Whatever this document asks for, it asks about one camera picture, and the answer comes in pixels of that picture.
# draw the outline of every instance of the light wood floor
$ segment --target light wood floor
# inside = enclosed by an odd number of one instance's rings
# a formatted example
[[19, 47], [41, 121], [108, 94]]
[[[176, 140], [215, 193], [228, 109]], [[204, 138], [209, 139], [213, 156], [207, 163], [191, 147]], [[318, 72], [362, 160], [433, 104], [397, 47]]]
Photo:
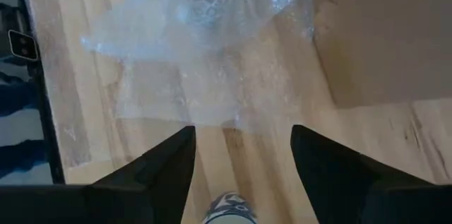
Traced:
[[[87, 52], [80, 36], [123, 0], [30, 0], [34, 26], [68, 183], [89, 183], [157, 145], [183, 124], [157, 119], [115, 119], [121, 65]], [[301, 105], [300, 119], [325, 136], [383, 163], [436, 183], [452, 181], [452, 100], [424, 100], [338, 109], [313, 45], [300, 43], [277, 17], [260, 38], [270, 40], [261, 63], [278, 63]], [[247, 61], [244, 71], [259, 74]], [[290, 126], [271, 137], [218, 127], [198, 128], [196, 168], [184, 223], [199, 223], [208, 204], [238, 191], [260, 223], [316, 223], [290, 151]]]

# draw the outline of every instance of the wood grain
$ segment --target wood grain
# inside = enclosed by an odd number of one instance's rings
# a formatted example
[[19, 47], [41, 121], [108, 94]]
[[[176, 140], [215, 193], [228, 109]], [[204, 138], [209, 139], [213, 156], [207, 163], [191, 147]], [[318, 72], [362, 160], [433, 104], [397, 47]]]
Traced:
[[[93, 182], [184, 126], [114, 116], [124, 68], [84, 50], [80, 36], [122, 1], [30, 0], [69, 183]], [[262, 84], [271, 80], [264, 69], [273, 64], [276, 76], [284, 78], [278, 93], [297, 104], [296, 116], [303, 125], [430, 182], [452, 181], [451, 99], [339, 109], [331, 100], [316, 49], [289, 30], [291, 25], [290, 18], [277, 16], [261, 31], [259, 39], [267, 40], [267, 46], [260, 47], [258, 61], [251, 53], [258, 42], [235, 50], [239, 56], [233, 62], [247, 75], [248, 96], [275, 94]], [[178, 80], [186, 95], [196, 94], [189, 81]], [[260, 223], [316, 223], [292, 159], [290, 124], [274, 119], [266, 129], [267, 137], [197, 128], [198, 152], [184, 223], [200, 223], [208, 204], [225, 191], [244, 195]]]

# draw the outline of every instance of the plastic bubble wrap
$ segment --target plastic bubble wrap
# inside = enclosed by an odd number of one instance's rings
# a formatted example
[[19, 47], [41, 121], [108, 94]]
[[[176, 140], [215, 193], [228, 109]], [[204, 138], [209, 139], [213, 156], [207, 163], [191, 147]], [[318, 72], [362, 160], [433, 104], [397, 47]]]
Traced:
[[[298, 100], [281, 95], [289, 86], [277, 57], [260, 59], [278, 37], [260, 32], [281, 12], [311, 37], [311, 0], [296, 9], [294, 1], [126, 0], [82, 43], [124, 65], [118, 117], [248, 130], [297, 110]], [[258, 69], [244, 68], [251, 61]]]

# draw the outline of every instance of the jeans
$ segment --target jeans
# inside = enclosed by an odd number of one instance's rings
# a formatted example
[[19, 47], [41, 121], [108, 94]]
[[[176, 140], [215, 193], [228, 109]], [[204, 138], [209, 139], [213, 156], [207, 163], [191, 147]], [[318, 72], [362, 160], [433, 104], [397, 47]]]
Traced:
[[37, 91], [31, 82], [0, 85], [0, 117], [37, 107]]
[[25, 140], [14, 146], [2, 146], [0, 147], [0, 179], [12, 172], [25, 172], [46, 162], [44, 140]]

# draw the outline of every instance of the bubble wrap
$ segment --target bubble wrap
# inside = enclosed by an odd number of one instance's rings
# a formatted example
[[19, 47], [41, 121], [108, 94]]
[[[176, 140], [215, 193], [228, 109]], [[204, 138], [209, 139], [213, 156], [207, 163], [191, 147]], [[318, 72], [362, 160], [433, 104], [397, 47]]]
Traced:
[[299, 100], [281, 95], [290, 77], [278, 35], [261, 33], [282, 12], [294, 34], [310, 38], [312, 2], [294, 1], [126, 0], [82, 42], [124, 65], [118, 117], [262, 132], [276, 117], [296, 122]]

